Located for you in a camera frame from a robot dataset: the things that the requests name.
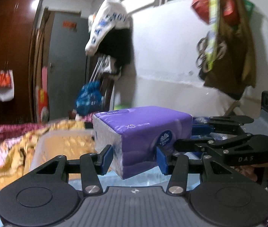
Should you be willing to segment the clear plastic basket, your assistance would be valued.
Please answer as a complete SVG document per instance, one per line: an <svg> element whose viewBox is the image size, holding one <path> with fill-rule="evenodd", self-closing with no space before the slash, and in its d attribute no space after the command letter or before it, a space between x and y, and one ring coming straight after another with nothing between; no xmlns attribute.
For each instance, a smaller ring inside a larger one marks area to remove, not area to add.
<svg viewBox="0 0 268 227"><path fill-rule="evenodd" d="M53 130L39 138L30 171L58 155L79 159L82 154L94 153L93 130Z"/></svg>

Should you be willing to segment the purple tissue pack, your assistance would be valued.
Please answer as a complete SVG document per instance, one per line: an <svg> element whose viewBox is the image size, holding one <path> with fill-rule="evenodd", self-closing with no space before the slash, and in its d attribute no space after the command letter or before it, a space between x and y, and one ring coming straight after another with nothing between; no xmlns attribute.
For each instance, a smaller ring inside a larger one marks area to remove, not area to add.
<svg viewBox="0 0 268 227"><path fill-rule="evenodd" d="M176 140L191 137L192 123L190 114L157 106L96 113L95 150L111 145L110 167L121 179L128 179L157 165L158 145L172 154Z"/></svg>

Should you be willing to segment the brown hanging bag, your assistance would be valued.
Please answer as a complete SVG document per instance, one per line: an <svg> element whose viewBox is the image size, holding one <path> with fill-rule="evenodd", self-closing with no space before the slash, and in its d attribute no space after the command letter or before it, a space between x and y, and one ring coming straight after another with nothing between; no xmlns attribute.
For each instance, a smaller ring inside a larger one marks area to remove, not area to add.
<svg viewBox="0 0 268 227"><path fill-rule="evenodd" d="M246 87L256 86L256 54L250 15L244 0L220 0L216 57L206 57L209 35L197 44L199 78L204 86L215 88L240 100Z"/></svg>

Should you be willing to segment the blue plastic bag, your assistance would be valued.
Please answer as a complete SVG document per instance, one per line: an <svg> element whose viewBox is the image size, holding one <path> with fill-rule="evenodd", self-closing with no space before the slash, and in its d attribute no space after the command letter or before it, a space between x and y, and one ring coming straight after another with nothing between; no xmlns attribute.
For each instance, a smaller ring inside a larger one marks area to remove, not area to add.
<svg viewBox="0 0 268 227"><path fill-rule="evenodd" d="M102 94L99 80L84 85L75 101L77 114L86 116L102 109Z"/></svg>

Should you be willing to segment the yellow floral blanket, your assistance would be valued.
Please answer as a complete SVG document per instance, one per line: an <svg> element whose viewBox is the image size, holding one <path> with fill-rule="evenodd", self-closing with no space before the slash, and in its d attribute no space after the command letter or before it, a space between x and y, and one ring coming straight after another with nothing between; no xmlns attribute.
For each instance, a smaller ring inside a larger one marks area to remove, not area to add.
<svg viewBox="0 0 268 227"><path fill-rule="evenodd" d="M85 131L83 121L0 126L0 190L27 174L40 138L50 131Z"/></svg>

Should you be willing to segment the orange white hanging bag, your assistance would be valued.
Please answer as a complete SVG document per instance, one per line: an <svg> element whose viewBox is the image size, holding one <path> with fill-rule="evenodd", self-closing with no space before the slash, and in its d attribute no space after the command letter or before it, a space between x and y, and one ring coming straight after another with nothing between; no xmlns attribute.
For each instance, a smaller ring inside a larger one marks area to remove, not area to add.
<svg viewBox="0 0 268 227"><path fill-rule="evenodd" d="M0 101L7 102L14 98L14 77L12 70L0 70Z"/></svg>

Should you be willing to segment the red hanging plastic bag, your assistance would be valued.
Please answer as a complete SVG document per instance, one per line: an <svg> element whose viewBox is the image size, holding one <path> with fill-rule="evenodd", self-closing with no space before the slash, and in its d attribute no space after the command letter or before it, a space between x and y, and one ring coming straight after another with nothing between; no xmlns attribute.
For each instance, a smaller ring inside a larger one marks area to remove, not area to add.
<svg viewBox="0 0 268 227"><path fill-rule="evenodd" d="M191 7L203 22L209 24L209 0L192 0Z"/></svg>

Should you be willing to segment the white black hanging jacket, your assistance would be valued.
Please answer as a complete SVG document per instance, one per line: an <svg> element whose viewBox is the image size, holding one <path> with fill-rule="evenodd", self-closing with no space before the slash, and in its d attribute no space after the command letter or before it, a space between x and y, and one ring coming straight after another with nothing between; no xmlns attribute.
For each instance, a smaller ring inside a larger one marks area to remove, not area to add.
<svg viewBox="0 0 268 227"><path fill-rule="evenodd" d="M85 54L110 57L111 74L121 76L124 66L131 63L132 28L126 8L118 0L104 0L92 22Z"/></svg>

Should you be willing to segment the grey door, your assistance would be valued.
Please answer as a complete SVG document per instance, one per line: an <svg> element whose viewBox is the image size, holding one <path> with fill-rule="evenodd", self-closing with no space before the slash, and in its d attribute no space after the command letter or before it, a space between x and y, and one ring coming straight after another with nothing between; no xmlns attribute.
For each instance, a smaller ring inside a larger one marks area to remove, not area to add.
<svg viewBox="0 0 268 227"><path fill-rule="evenodd" d="M54 12L47 64L49 119L68 117L86 82L88 21L78 14Z"/></svg>

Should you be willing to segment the brown wooden wardrobe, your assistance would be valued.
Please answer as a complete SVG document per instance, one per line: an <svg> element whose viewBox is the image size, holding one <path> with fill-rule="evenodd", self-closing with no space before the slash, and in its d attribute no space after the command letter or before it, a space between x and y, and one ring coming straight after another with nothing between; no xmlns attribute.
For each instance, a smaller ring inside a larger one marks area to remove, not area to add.
<svg viewBox="0 0 268 227"><path fill-rule="evenodd" d="M43 0L0 0L0 70L12 70L14 98L0 101L0 124L32 122L32 45Z"/></svg>

